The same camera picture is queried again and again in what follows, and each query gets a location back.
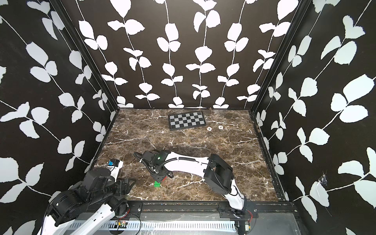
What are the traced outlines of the green lego brick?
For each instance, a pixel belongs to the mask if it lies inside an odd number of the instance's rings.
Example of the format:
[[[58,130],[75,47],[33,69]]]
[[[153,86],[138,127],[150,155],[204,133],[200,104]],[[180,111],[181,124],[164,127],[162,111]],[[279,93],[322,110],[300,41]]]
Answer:
[[[161,184],[157,181],[154,182],[154,187],[155,188],[160,188],[161,187]]]

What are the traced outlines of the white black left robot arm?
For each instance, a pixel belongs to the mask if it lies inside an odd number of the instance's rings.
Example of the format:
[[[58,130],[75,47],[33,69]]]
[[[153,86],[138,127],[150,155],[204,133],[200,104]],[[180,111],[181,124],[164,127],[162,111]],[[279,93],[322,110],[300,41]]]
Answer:
[[[118,179],[119,170],[119,167],[92,169],[82,181],[59,193],[46,209],[40,233],[62,235],[82,213],[93,208],[96,209],[93,215],[73,234],[92,235],[111,219],[120,221],[126,218],[130,206],[125,197],[137,180]]]

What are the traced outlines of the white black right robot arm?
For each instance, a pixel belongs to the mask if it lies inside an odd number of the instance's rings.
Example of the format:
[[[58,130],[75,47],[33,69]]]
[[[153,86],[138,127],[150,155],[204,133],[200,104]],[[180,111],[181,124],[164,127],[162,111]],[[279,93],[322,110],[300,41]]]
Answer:
[[[211,154],[209,157],[191,157],[161,150],[146,151],[143,154],[133,152],[132,155],[146,167],[158,183],[166,177],[173,178],[176,171],[200,176],[214,192],[228,200],[233,211],[246,211],[247,199],[236,184],[233,168],[217,154]]]

